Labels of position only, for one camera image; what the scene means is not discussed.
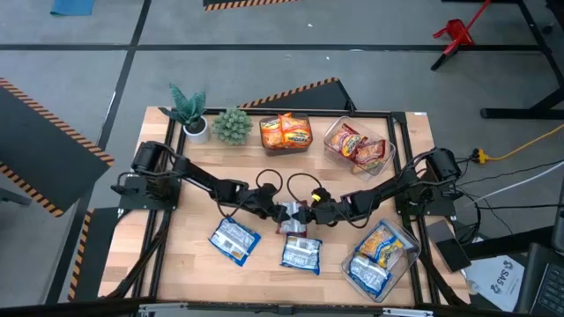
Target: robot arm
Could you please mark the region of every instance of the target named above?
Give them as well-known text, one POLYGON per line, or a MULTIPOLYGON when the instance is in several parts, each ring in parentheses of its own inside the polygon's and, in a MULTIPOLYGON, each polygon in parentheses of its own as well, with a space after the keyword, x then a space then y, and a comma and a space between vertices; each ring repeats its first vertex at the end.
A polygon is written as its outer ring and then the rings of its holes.
MULTIPOLYGON (((141 143, 134 158, 131 168, 134 173, 145 177, 152 190, 146 191, 148 195, 162 198, 165 192, 163 186, 158 186, 159 181, 167 178, 183 179, 206 191, 210 198, 217 202, 218 206, 235 207, 256 214, 262 219, 271 217, 280 223, 288 220, 286 207, 275 204, 274 195, 278 192, 276 187, 270 183, 264 183, 256 189, 249 189, 249 185, 243 181, 220 180, 207 173, 205 170, 194 165, 182 155, 157 142, 141 143), (172 159, 172 169, 159 171, 159 162, 163 155, 169 155, 172 159)), ((396 175, 379 186, 369 190, 355 191, 340 197, 340 202, 333 199, 325 188, 316 188, 312 192, 315 201, 311 206, 302 206, 293 217, 303 224, 315 221, 318 225, 335 225, 338 221, 346 220, 349 223, 370 217, 370 214, 378 209, 381 202, 397 195, 407 192, 412 203, 419 203, 422 199, 421 193, 425 188, 448 186, 456 181, 461 171, 456 164, 454 154, 446 149, 433 149, 416 157, 409 162, 399 175, 396 175), (421 176, 415 171, 415 166, 421 161, 426 161, 427 170, 421 176)), ((118 184, 112 189, 120 195, 136 193, 139 188, 126 188, 118 184)))

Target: succulent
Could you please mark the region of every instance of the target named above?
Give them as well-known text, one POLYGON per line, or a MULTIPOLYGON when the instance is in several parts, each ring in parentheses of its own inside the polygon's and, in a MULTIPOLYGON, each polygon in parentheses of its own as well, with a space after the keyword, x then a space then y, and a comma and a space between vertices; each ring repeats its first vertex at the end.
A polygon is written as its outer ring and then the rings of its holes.
POLYGON ((195 129, 197 121, 205 110, 205 92, 195 93, 192 98, 187 99, 181 90, 173 84, 170 84, 170 92, 173 95, 176 107, 171 110, 161 107, 159 110, 180 124, 188 126, 188 129, 195 129))
POLYGON ((213 133, 230 145, 245 144, 252 128, 253 122, 247 113, 235 108, 227 109, 213 121, 213 133))

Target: concrete floor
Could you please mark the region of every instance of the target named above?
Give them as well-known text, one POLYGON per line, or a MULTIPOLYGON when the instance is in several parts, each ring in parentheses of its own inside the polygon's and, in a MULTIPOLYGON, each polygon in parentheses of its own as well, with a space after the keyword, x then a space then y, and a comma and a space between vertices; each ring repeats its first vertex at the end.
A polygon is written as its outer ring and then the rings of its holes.
MULTIPOLYGON (((89 17, 52 17, 51 1, 0 2, 0 45, 15 43, 127 44, 142 0, 97 0, 89 17)), ((527 4, 540 26, 554 18, 542 2, 527 4)), ((409 1, 303 0, 291 4, 204 12, 200 0, 153 1, 141 44, 438 44, 431 34, 450 18, 467 21, 477 4, 409 1)), ((515 5, 493 4, 472 28, 479 44, 532 44, 515 5)), ((564 34, 546 37, 560 65, 564 34)), ((157 51, 137 52, 118 108, 107 151, 115 166, 97 183, 91 207, 115 206, 109 190, 129 168, 145 107, 168 106, 169 82, 186 93, 205 89, 209 107, 230 107, 314 80, 339 77, 360 109, 427 112, 435 144, 457 156, 483 148, 496 156, 562 124, 557 121, 485 121, 482 107, 528 107, 557 84, 540 53, 461 52, 440 71, 432 52, 344 51, 157 51)), ((125 57, 123 51, 0 51, 6 77, 91 139, 100 133, 125 57)), ((564 157, 564 133, 512 158, 486 166, 470 164, 463 181, 535 166, 564 157)), ((482 195, 540 170, 472 184, 482 195)), ((497 195, 492 205, 555 203, 564 170, 497 195)), ((11 183, 0 178, 0 186, 11 183)), ((473 208, 456 202, 458 218, 474 221, 473 208)), ((0 306, 41 303, 52 278, 71 214, 53 219, 37 206, 2 204, 0 213, 0 306)), ((499 210, 513 232, 549 225, 554 209, 499 210)), ((489 211, 481 233, 505 235, 489 211)))

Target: wooden tabletop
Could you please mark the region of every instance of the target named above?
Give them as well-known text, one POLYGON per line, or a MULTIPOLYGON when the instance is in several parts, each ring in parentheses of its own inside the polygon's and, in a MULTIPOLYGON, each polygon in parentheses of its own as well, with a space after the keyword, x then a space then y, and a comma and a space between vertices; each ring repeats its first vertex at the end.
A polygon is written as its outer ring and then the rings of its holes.
MULTIPOLYGON (((431 149, 433 138, 425 114, 408 113, 408 129, 413 155, 431 149)), ((207 144, 185 144, 184 155, 194 164, 222 179, 246 181, 254 188, 255 177, 264 168, 279 171, 284 180, 293 173, 306 172, 317 177, 333 195, 339 197, 359 189, 369 189, 394 176, 390 166, 378 177, 365 182, 349 174, 323 156, 323 135, 337 118, 311 117, 314 142, 304 153, 267 157, 260 141, 258 121, 262 116, 252 116, 255 127, 244 146, 221 143, 215 136, 207 144)), ((385 119, 355 119, 379 135, 388 138, 385 119)), ((141 128, 139 142, 164 142, 168 118, 156 107, 148 107, 141 128)), ((176 145, 177 125, 172 145, 176 145)), ((402 144, 399 127, 396 126, 398 143, 402 144)), ((404 149, 400 145, 398 155, 404 164, 404 149)), ((270 173, 261 177, 278 186, 278 178, 270 173)), ((315 183, 308 178, 292 180, 293 192, 299 198, 308 199, 315 183)), ((286 184, 275 196, 278 202, 291 202, 286 184)), ((139 257, 145 232, 148 211, 134 210, 115 228, 114 238, 102 278, 99 294, 110 293, 139 257)), ((277 224, 272 220, 239 211, 234 219, 255 230, 261 240, 242 267, 237 266, 221 254, 208 238, 221 220, 216 203, 200 188, 188 183, 182 185, 178 209, 174 211, 168 234, 166 253, 160 276, 159 299, 202 300, 215 302, 268 302, 301 304, 345 304, 371 306, 411 306, 414 304, 409 273, 396 284, 383 303, 374 303, 361 296, 345 280, 341 273, 341 262, 354 246, 381 218, 401 225, 393 199, 389 199, 373 212, 366 229, 355 229, 346 222, 329 228, 326 225, 308 225, 308 236, 323 241, 320 253, 321 274, 280 266, 285 236, 276 234, 277 224)), ((442 217, 426 217, 428 224, 442 217)), ((431 246, 434 265, 442 273, 456 294, 470 302, 464 278, 460 273, 451 274, 445 267, 434 246, 431 246)), ((419 263, 419 277, 425 301, 430 301, 427 276, 419 263)), ((148 282, 152 263, 147 266, 142 294, 148 294, 148 282)))

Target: hazard tape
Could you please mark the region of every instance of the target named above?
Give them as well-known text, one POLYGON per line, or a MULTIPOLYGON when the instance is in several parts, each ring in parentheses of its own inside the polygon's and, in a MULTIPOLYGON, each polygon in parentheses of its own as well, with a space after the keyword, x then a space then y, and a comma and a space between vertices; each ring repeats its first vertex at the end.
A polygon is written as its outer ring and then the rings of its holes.
POLYGON ((33 200, 35 200, 39 205, 45 208, 51 215, 60 217, 63 214, 62 210, 58 209, 53 203, 49 201, 49 199, 45 198, 37 190, 31 187, 31 185, 26 183, 26 181, 22 180, 21 177, 19 177, 3 162, 0 162, 0 173, 6 175, 6 177, 8 177, 16 185, 22 188, 26 192, 26 194, 30 195, 33 200))
POLYGON ((114 164, 114 158, 112 158, 109 154, 106 154, 101 148, 96 146, 95 143, 88 140, 85 136, 82 136, 78 133, 75 129, 71 128, 68 124, 66 124, 63 120, 59 119, 56 115, 51 114, 45 107, 41 106, 35 100, 29 98, 25 93, 20 91, 16 86, 10 84, 6 79, 0 77, 0 87, 4 88, 6 91, 14 95, 15 97, 22 100, 26 103, 30 108, 35 110, 37 114, 41 115, 47 121, 51 122, 54 126, 59 128, 62 132, 64 132, 67 136, 74 139, 78 144, 82 145, 85 149, 90 151, 92 154, 98 157, 98 159, 102 160, 109 166, 114 164))
POLYGON ((279 100, 288 96, 291 96, 293 94, 296 94, 298 92, 305 92, 307 90, 310 90, 312 88, 316 88, 320 85, 325 85, 325 84, 329 84, 329 83, 334 83, 337 82, 338 78, 337 77, 331 77, 331 78, 327 78, 325 80, 321 80, 318 81, 316 83, 311 83, 309 85, 303 85, 302 87, 298 87, 298 88, 293 88, 287 92, 281 92, 281 93, 277 93, 277 94, 273 94, 271 96, 268 96, 266 98, 262 98, 259 100, 254 100, 251 102, 247 102, 246 104, 242 104, 239 105, 239 108, 250 108, 250 107, 259 107, 259 105, 262 105, 263 103, 269 102, 269 101, 273 101, 273 100, 279 100))
POLYGON ((205 11, 216 11, 216 10, 223 10, 223 9, 234 9, 234 8, 244 8, 250 6, 257 6, 257 5, 266 5, 266 4, 282 4, 282 3, 289 3, 289 2, 296 2, 298 0, 248 0, 248 1, 232 1, 232 2, 224 2, 222 4, 207 4, 204 7, 205 11))
POLYGON ((72 277, 70 278, 70 287, 67 299, 73 301, 77 296, 78 278, 80 277, 80 268, 82 267, 82 258, 85 254, 86 238, 88 237, 88 228, 92 220, 93 210, 88 210, 85 216, 85 222, 82 224, 82 232, 80 233, 80 240, 78 241, 77 259, 74 261, 72 268, 72 277))

